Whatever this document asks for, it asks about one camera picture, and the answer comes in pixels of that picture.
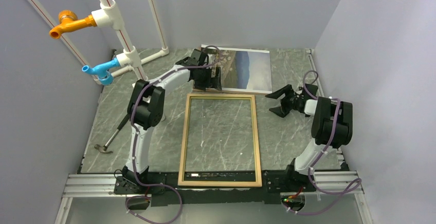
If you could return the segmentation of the landscape photo print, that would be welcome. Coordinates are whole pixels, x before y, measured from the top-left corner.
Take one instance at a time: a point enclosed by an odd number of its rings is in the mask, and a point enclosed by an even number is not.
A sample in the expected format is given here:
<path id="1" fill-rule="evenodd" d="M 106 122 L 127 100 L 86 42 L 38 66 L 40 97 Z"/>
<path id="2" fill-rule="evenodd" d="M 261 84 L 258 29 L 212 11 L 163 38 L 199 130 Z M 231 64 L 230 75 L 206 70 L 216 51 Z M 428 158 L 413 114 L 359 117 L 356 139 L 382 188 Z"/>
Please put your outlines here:
<path id="1" fill-rule="evenodd" d="M 221 84 L 227 88 L 273 90 L 271 60 L 268 50 L 207 47 L 211 60 L 221 68 Z"/>

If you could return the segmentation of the wooden picture frame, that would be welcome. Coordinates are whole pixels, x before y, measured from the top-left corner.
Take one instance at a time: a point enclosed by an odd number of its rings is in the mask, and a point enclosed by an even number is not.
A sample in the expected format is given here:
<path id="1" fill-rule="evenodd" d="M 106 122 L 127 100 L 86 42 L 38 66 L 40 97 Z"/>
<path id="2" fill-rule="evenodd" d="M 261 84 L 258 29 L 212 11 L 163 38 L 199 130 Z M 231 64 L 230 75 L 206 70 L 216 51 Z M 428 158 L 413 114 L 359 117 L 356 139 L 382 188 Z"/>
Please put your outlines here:
<path id="1" fill-rule="evenodd" d="M 262 186 L 255 95 L 187 95 L 177 184 Z"/>

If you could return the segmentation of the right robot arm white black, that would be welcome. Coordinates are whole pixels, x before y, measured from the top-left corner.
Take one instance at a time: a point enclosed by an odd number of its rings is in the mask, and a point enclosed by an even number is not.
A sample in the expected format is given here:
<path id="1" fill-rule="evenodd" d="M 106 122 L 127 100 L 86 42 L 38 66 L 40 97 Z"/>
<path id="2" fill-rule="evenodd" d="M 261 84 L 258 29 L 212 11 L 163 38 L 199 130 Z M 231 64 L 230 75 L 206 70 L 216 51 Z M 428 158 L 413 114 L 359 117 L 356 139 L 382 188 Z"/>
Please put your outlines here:
<path id="1" fill-rule="evenodd" d="M 305 84 L 294 91 L 290 84 L 267 94 L 279 99 L 270 111 L 284 118 L 292 110 L 312 117 L 311 139 L 304 151 L 283 171 L 266 171 L 262 176 L 269 193 L 314 191 L 314 167 L 323 155 L 350 143 L 353 132 L 353 105 L 317 97 L 318 86 Z"/>

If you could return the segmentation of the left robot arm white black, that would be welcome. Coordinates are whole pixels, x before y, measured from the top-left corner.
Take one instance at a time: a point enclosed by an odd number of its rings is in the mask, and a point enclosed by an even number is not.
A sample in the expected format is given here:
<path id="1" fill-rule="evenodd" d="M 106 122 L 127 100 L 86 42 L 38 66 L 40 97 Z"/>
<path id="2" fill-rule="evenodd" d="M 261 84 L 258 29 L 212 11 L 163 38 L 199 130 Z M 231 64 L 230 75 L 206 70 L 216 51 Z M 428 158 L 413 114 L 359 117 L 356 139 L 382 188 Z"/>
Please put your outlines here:
<path id="1" fill-rule="evenodd" d="M 193 81 L 197 89 L 222 90 L 220 59 L 195 49 L 189 57 L 177 61 L 172 68 L 149 81 L 135 83 L 127 114 L 130 116 L 131 148 L 125 166 L 121 169 L 119 186 L 136 194 L 146 194 L 149 187 L 161 186 L 149 183 L 149 149 L 154 128 L 164 115 L 166 95 L 183 84 Z"/>

